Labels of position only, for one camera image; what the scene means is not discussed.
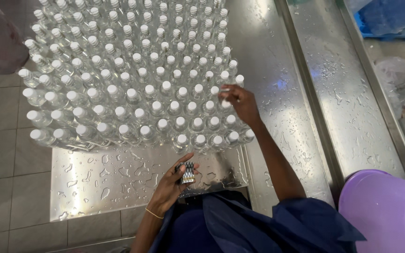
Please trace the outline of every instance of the metal edge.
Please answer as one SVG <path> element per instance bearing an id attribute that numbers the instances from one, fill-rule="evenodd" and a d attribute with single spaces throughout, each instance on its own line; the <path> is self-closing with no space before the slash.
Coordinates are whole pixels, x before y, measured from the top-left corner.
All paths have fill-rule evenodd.
<path id="1" fill-rule="evenodd" d="M 341 15 L 343 16 L 346 28 L 348 29 L 348 32 L 351 36 L 354 48 L 356 49 L 359 60 L 362 63 L 365 75 L 368 78 L 368 83 L 370 84 L 371 90 L 378 103 L 379 109 L 393 141 L 393 145 L 395 146 L 405 172 L 405 137 L 402 129 L 390 107 L 390 103 L 385 95 L 385 92 L 382 89 L 381 84 L 379 83 L 379 79 L 374 72 L 374 63 L 368 56 L 368 53 L 363 44 L 362 35 L 359 32 L 359 28 L 357 27 L 357 24 L 351 12 L 346 6 L 344 0 L 336 0 L 336 4 L 337 7 L 340 9 Z"/>
<path id="2" fill-rule="evenodd" d="M 289 35 L 289 45 L 291 46 L 291 49 L 293 51 L 296 66 L 301 76 L 301 83 L 307 95 L 307 102 L 314 117 L 316 131 L 319 134 L 319 140 L 324 152 L 324 156 L 326 158 L 326 163 L 329 168 L 328 174 L 332 178 L 332 180 L 329 182 L 332 198 L 334 199 L 335 206 L 338 206 L 338 199 L 340 197 L 341 189 L 345 184 L 345 180 L 341 172 L 341 167 L 338 162 L 334 144 L 329 134 L 328 126 L 324 120 L 325 118 L 323 110 L 319 102 L 317 92 L 315 90 L 315 85 L 313 83 L 309 67 L 306 63 L 306 58 L 304 57 L 304 51 L 302 50 L 296 28 L 293 24 L 293 19 L 289 9 L 290 3 L 288 3 L 287 0 L 274 0 L 274 3 L 281 10 L 285 28 Z"/>

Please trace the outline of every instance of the blue plastic crate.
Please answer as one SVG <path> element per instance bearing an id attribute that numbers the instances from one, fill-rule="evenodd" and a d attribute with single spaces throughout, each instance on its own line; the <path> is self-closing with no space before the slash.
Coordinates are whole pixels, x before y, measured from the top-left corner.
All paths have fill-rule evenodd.
<path id="1" fill-rule="evenodd" d="M 360 14 L 357 12 L 354 14 L 354 19 L 356 20 L 357 26 L 359 27 L 360 33 L 363 38 L 380 38 L 382 41 L 391 41 L 395 38 L 405 39 L 405 29 L 399 33 L 388 33 L 384 35 L 374 35 L 371 33 L 367 24 L 363 22 Z"/>

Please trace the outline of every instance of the hand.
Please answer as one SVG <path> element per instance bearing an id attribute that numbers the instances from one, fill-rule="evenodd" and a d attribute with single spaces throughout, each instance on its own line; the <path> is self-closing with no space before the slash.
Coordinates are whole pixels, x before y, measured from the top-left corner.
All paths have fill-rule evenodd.
<path id="1" fill-rule="evenodd" d="M 189 185 L 193 184 L 193 182 L 185 183 L 182 185 L 178 185 L 177 181 L 182 178 L 185 172 L 185 165 L 182 165 L 180 169 L 175 172 L 175 167 L 179 163 L 184 163 L 192 158 L 194 153 L 188 153 L 183 158 L 179 159 L 166 173 L 163 175 L 162 179 L 160 180 L 153 197 L 149 201 L 147 209 L 153 212 L 155 215 L 159 217 L 163 217 L 165 212 L 170 209 L 170 207 L 176 202 L 179 195 L 187 188 Z M 196 170 L 199 168 L 199 164 L 194 164 L 195 170 L 193 170 L 194 174 L 199 174 Z"/>
<path id="2" fill-rule="evenodd" d="M 223 84 L 221 88 L 229 89 L 229 91 L 218 93 L 218 97 L 229 101 L 243 122 L 250 127 L 262 122 L 259 110 L 257 109 L 256 99 L 252 92 L 234 84 Z"/>

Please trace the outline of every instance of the purple plastic basin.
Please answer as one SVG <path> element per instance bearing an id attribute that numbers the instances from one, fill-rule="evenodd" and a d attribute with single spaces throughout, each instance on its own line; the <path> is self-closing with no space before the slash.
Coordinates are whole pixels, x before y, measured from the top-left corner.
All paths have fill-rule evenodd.
<path id="1" fill-rule="evenodd" d="M 340 194 L 338 211 L 367 239 L 359 253 L 405 253 L 405 180 L 380 170 L 352 175 Z"/>

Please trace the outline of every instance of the person's right hand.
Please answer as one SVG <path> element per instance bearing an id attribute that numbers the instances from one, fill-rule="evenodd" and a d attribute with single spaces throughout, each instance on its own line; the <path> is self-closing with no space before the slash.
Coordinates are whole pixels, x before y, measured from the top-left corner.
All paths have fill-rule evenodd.
<path id="1" fill-rule="evenodd" d="M 229 89 L 229 91 L 218 93 L 218 97 L 229 101 L 243 122 L 250 127 L 262 122 L 252 92 L 233 84 L 223 84 L 221 89 Z"/>

